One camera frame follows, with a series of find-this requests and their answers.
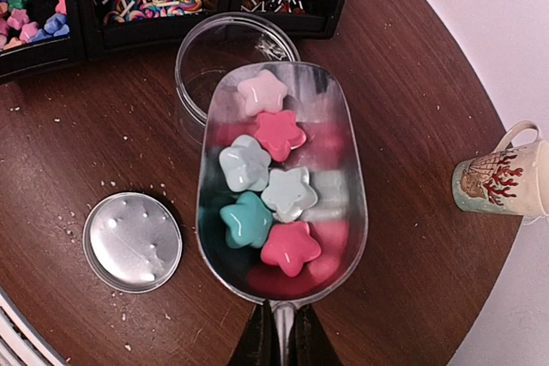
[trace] mug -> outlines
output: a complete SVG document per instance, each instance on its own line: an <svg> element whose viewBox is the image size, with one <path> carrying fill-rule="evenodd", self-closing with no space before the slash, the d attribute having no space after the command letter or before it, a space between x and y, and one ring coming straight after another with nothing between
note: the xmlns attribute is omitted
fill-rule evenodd
<svg viewBox="0 0 549 366"><path fill-rule="evenodd" d="M535 140L510 147L527 129L537 131ZM535 123L517 123L490 154L455 168L452 193L467 212L549 216L549 143Z"/></svg>

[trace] metal lid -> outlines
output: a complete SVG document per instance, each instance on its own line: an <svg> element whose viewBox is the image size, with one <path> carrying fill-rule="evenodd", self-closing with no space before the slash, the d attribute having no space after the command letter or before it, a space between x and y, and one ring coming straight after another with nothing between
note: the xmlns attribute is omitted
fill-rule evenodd
<svg viewBox="0 0 549 366"><path fill-rule="evenodd" d="M95 274L128 293L162 286L175 272L183 242L172 214L140 193L109 196L89 214L82 234Z"/></svg>

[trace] green star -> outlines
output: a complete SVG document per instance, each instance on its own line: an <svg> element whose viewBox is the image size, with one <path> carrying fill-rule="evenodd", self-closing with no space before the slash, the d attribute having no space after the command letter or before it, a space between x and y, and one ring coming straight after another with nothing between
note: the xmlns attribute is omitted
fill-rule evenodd
<svg viewBox="0 0 549 366"><path fill-rule="evenodd" d="M223 207L220 216L227 226L225 240L231 249L261 248L273 224L273 214L253 192L244 192L235 205Z"/></svg>
<svg viewBox="0 0 549 366"><path fill-rule="evenodd" d="M13 9L24 9L27 2L28 0L8 0L8 11L11 12Z"/></svg>

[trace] scoop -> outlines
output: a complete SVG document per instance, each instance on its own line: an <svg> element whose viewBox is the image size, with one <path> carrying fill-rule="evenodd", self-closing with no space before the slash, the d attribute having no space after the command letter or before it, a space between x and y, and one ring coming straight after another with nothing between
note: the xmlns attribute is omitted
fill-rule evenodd
<svg viewBox="0 0 549 366"><path fill-rule="evenodd" d="M262 263L260 249L227 247L226 227L219 214L238 197L227 187L218 160L220 151L242 134L253 135L257 127L255 118L246 116L237 85L264 69L288 86L283 109L295 113L298 126L307 134L306 143L291 152L282 168L307 167L311 187L318 193L318 203L299 219L309 223L323 252L294 278ZM349 277L367 238L362 172L338 81L309 63L257 63L226 75L215 89L208 111L197 204L196 235L202 257L232 292L253 303L270 304L281 364L288 365L289 336L297 310L325 297Z"/></svg>

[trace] wooden table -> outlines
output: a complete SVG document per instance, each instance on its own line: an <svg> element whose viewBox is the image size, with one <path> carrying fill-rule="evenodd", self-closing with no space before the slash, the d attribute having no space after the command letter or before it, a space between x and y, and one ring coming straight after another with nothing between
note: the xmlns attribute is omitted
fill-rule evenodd
<svg viewBox="0 0 549 366"><path fill-rule="evenodd" d="M453 166L504 132L498 116L425 0L347 0L336 36L299 49L346 91L370 213L362 262L317 313L345 364L445 364L519 225L462 213L450 193ZM175 53L0 87L0 284L73 364L225 364L251 311L197 250L199 158L175 129ZM142 296L101 283L81 247L90 207L122 190L173 204L184 234L173 279Z"/></svg>

